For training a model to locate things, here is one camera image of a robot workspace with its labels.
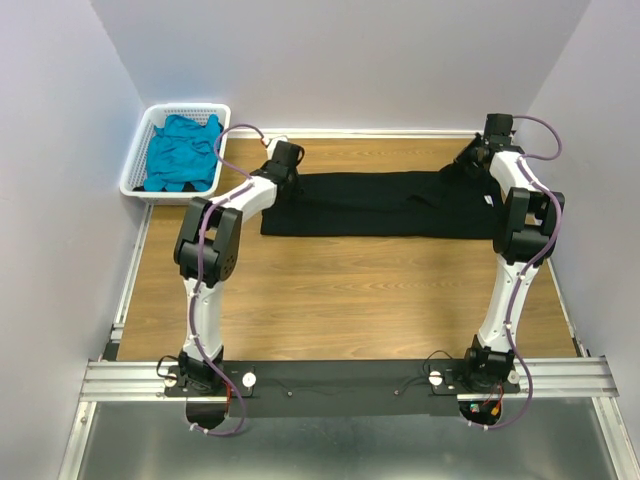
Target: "black cable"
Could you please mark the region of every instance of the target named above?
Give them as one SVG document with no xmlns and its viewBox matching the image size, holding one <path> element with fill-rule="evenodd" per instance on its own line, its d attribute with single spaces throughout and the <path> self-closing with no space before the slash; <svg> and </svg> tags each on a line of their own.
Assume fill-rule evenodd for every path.
<svg viewBox="0 0 640 480">
<path fill-rule="evenodd" d="M 443 353 L 449 358 L 449 360 L 453 360 L 453 357 L 449 355 L 449 353 L 445 352 L 444 350 L 434 350 L 433 352 L 431 352 L 431 355 L 429 355 L 425 359 L 425 361 L 422 363 L 422 373 L 424 373 L 427 377 L 429 376 L 429 372 L 425 370 L 425 367 L 427 366 L 427 362 L 431 360 L 431 357 L 433 357 L 436 353 Z"/>
<path fill-rule="evenodd" d="M 164 362 L 165 358 L 170 358 L 175 362 L 178 361 L 178 357 L 174 357 L 173 355 L 164 355 L 160 357 L 160 360 L 158 360 L 158 364 L 156 365 L 156 375 L 158 375 L 160 378 L 163 378 L 165 380 L 177 380 L 178 377 L 176 377 L 175 375 L 163 375 L 160 373 L 160 367 L 162 366 L 162 362 Z"/>
<path fill-rule="evenodd" d="M 341 386 L 336 386 L 336 385 L 309 385 L 309 384 L 296 384 L 295 381 L 293 381 L 294 383 L 290 383 L 289 385 L 286 385 L 285 383 L 281 382 L 280 380 L 276 380 L 275 378 L 270 378 L 270 379 L 262 379 L 260 381 L 261 385 L 265 385 L 265 384 L 269 384 L 269 383 L 274 383 L 277 386 L 279 386 L 280 388 L 282 388 L 283 392 L 287 395 L 290 396 L 289 393 L 291 393 L 293 395 L 294 392 L 302 392 L 302 391 L 307 391 L 307 392 L 313 392 L 313 393 L 318 393 L 320 395 L 326 395 L 326 396 L 333 396 L 333 395 L 338 395 L 340 393 L 344 393 L 344 392 L 348 392 L 348 391 L 352 391 L 353 388 L 352 387 L 341 387 Z M 333 389 L 334 391 L 322 391 L 321 389 Z"/>
<path fill-rule="evenodd" d="M 396 390 L 396 395 L 400 396 L 406 392 L 409 387 L 413 387 L 416 385 L 430 385 L 429 380 L 420 375 L 419 377 L 413 377 L 404 382 L 400 387 Z"/>
<path fill-rule="evenodd" d="M 300 151 L 302 152 L 302 155 L 300 156 L 300 158 L 298 158 L 298 163 L 296 163 L 296 167 L 300 165 L 300 162 L 302 162 L 302 159 L 304 158 L 304 155 L 306 153 L 302 145 L 298 145 L 298 146 L 300 147 Z"/>
</svg>

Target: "wooden surface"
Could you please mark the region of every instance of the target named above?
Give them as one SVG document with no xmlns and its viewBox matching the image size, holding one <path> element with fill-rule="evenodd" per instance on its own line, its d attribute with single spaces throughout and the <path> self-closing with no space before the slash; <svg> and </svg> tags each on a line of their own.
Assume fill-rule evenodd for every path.
<svg viewBox="0 0 640 480">
<path fill-rule="evenodd" d="M 301 140 L 301 173 L 437 170 L 463 140 Z M 227 159 L 263 163 L 256 140 L 231 140 Z M 225 169 L 219 191 L 241 177 Z M 177 354 L 186 295 L 173 247 L 184 209 L 156 207 L 131 299 L 119 360 Z M 239 262 L 222 312 L 225 357 L 249 359 L 424 358 L 435 349 L 461 356 L 482 324 L 495 281 L 490 241 L 433 238 L 280 238 L 259 234 L 260 216 L 242 232 Z M 528 357 L 575 351 L 545 265 L 518 332 Z"/>
</svg>

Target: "blue cloth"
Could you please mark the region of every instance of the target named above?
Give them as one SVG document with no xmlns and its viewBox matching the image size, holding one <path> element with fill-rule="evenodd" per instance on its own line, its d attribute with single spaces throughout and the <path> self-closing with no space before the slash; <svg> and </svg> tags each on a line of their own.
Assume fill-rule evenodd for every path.
<svg viewBox="0 0 640 480">
<path fill-rule="evenodd" d="M 180 115 L 169 115 L 164 128 L 155 127 L 156 135 L 147 150 L 148 192 L 182 192 L 184 184 L 203 192 L 211 188 L 217 159 L 213 144 L 221 129 L 217 115 L 206 126 Z"/>
</svg>

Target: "gray wall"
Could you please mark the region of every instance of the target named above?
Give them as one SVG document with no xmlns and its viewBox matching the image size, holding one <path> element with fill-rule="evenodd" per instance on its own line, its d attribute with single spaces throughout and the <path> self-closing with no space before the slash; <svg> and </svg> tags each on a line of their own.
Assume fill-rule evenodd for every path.
<svg viewBox="0 0 640 480">
<path fill-rule="evenodd" d="M 620 406 L 640 451 L 640 4 L 594 0 L 530 113 L 549 120 L 564 155 L 535 170 L 567 197 L 554 262 L 578 333 L 609 359 Z M 528 151 L 552 151 L 527 127 Z"/>
<path fill-rule="evenodd" d="M 86 0 L 0 16 L 0 477 L 56 478 L 141 219 L 117 180 L 142 104 Z"/>
<path fill-rule="evenodd" d="M 145 104 L 262 127 L 469 129 L 524 112 L 588 0 L 92 0 Z"/>
</svg>

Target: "white basket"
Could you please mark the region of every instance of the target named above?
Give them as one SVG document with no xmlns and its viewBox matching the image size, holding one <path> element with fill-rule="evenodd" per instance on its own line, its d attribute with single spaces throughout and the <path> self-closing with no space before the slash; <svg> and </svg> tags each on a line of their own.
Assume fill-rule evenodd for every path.
<svg viewBox="0 0 640 480">
<path fill-rule="evenodd" d="M 200 125 L 206 125 L 211 114 L 218 115 L 223 128 L 228 128 L 231 121 L 231 110 L 226 105 L 215 103 L 164 103 L 155 105 L 144 112 L 136 136 L 131 144 L 127 163 L 120 178 L 120 191 L 128 197 L 138 197 L 150 204 L 156 205 L 185 205 L 193 197 L 212 197 L 220 180 L 222 164 L 216 166 L 211 188 L 205 192 L 136 192 L 133 189 L 143 184 L 147 178 L 147 149 L 149 141 L 154 136 L 154 126 L 164 127 L 169 115 L 182 115 L 195 120 Z M 227 138 L 220 144 L 220 156 L 224 157 Z"/>
</svg>

